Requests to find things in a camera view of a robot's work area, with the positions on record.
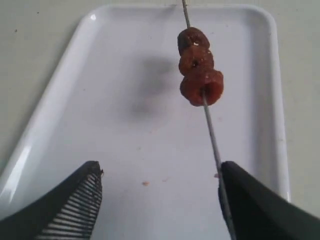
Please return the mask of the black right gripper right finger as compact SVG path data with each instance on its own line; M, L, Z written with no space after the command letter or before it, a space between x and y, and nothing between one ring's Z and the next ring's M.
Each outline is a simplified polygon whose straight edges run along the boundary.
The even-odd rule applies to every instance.
M289 203L233 161L221 164L238 240L318 240L319 218Z

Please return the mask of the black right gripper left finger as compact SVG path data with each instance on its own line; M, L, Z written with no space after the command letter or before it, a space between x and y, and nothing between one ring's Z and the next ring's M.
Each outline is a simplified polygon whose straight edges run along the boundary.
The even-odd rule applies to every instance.
M89 240L100 211L103 170L87 161L40 199L0 221L2 240Z

